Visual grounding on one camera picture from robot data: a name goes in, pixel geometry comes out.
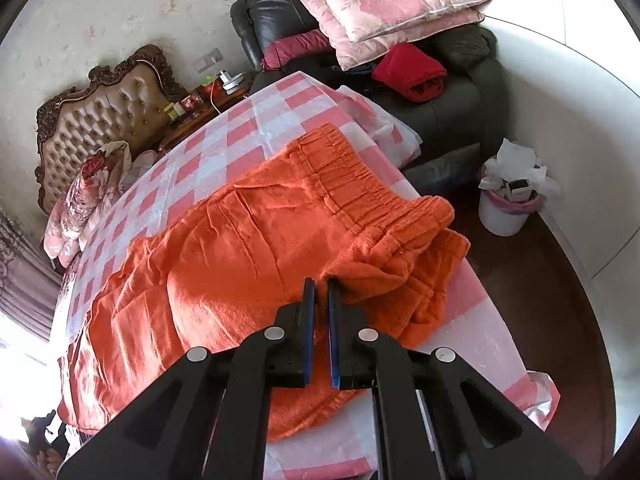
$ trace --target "wooden floor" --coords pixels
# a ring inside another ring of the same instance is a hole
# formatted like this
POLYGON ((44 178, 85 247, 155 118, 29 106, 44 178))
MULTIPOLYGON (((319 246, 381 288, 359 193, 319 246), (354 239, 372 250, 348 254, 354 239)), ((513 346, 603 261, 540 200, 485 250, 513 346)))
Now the wooden floor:
POLYGON ((501 238, 478 218, 478 189, 449 199, 452 228, 471 241, 468 260, 525 366, 550 374, 560 391, 547 434, 594 476, 613 453, 615 406, 604 343, 580 282, 537 214, 517 235, 501 238))

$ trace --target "checkered tablecloth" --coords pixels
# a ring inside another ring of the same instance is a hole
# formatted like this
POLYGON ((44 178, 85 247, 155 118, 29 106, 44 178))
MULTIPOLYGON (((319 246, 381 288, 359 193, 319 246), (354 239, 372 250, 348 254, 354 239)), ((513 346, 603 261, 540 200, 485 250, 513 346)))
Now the checkered tablecloth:
MULTIPOLYGON (((409 200, 418 196, 397 169, 419 153, 410 128, 347 88, 334 91, 303 73, 290 75, 207 123, 113 207, 78 262, 71 295, 56 308, 51 339, 56 357, 82 330, 94 297, 121 266, 134 238, 159 233, 185 209, 325 123, 340 128, 384 184, 409 200)), ((466 260, 447 293, 447 319, 421 349, 455 349, 522 409, 529 408, 542 426, 548 423, 558 397, 552 399, 543 379, 527 375, 507 327, 466 260)), ((344 478, 375 467, 366 399, 350 402, 319 428, 270 444, 265 478, 344 478)))

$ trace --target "carved wooden headboard frame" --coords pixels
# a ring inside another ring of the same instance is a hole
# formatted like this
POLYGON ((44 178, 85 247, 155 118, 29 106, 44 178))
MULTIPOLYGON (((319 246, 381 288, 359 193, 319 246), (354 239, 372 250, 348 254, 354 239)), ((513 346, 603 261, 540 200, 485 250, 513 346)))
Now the carved wooden headboard frame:
POLYGON ((174 74, 171 67, 166 62, 166 58, 157 46, 146 44, 137 49, 128 59, 115 67, 113 72, 108 65, 96 66, 89 72, 89 86, 82 90, 77 90, 75 86, 60 92, 60 94, 44 103, 36 113, 38 123, 38 154, 40 155, 40 165, 35 169, 36 181, 40 184, 38 192, 38 204, 44 208, 44 150, 43 144, 50 139, 58 128, 60 120, 60 109, 65 103, 81 101, 94 93, 101 85, 114 85, 122 81, 127 73, 131 72, 138 63, 149 65, 158 76, 162 93, 169 101, 177 101, 185 97, 188 92, 174 81, 174 74))

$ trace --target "crumpled tissue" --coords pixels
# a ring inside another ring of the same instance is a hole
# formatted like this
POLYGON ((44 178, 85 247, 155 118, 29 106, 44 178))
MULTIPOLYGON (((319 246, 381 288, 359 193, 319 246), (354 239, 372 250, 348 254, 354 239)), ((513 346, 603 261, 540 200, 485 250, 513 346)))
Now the crumpled tissue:
POLYGON ((542 166, 535 150, 507 139, 502 140, 498 154, 485 162, 484 176, 478 187, 497 191, 504 181, 521 178, 526 178, 540 195, 549 197, 560 194, 558 183, 546 176, 546 166, 542 166))

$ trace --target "trash can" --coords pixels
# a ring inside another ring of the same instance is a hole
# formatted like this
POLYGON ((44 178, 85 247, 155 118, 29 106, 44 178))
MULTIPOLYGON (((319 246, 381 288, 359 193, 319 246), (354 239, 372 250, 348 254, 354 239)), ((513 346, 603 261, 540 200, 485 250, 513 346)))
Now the trash can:
POLYGON ((482 225, 494 235, 512 236, 522 229, 529 215, 539 210, 543 203, 544 197, 539 194, 526 202, 509 202, 495 191, 483 189, 478 214, 482 225))

